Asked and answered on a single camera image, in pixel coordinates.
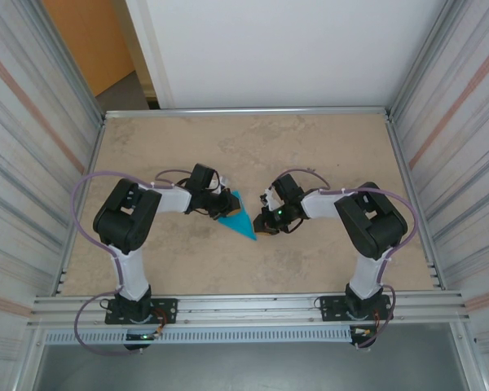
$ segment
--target blue fabric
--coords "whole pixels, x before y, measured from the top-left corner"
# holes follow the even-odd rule
[[[253,225],[250,221],[250,216],[246,213],[245,206],[241,200],[241,196],[238,191],[233,191],[232,194],[239,198],[241,204],[241,211],[238,214],[230,217],[220,217],[218,222],[227,226],[231,230],[239,232],[240,234],[250,238],[251,240],[257,240],[255,232],[253,232]]]

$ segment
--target white wall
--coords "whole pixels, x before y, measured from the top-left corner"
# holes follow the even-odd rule
[[[127,0],[163,108],[387,105],[444,0]]]

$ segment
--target robotic arm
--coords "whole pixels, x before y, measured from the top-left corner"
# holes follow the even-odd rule
[[[283,204],[274,198],[272,187]],[[261,196],[264,206],[253,221],[256,233],[290,234],[305,220],[340,218],[359,252],[355,273],[346,285],[347,314],[351,319],[366,319],[381,304],[385,256],[408,231],[402,215],[385,195],[368,191],[337,194],[322,189],[304,192],[290,174],[276,179],[272,187]],[[361,187],[378,189],[372,182]]]
[[[143,270],[142,246],[158,213],[189,214],[201,209],[216,220],[240,211],[239,199],[210,167],[197,164],[191,176],[180,182],[182,186],[152,189],[122,179],[95,217],[94,230],[101,242],[117,255],[117,259],[111,258],[118,287],[123,280],[122,289],[109,302],[114,322],[116,319],[120,323],[152,320],[152,292]]]

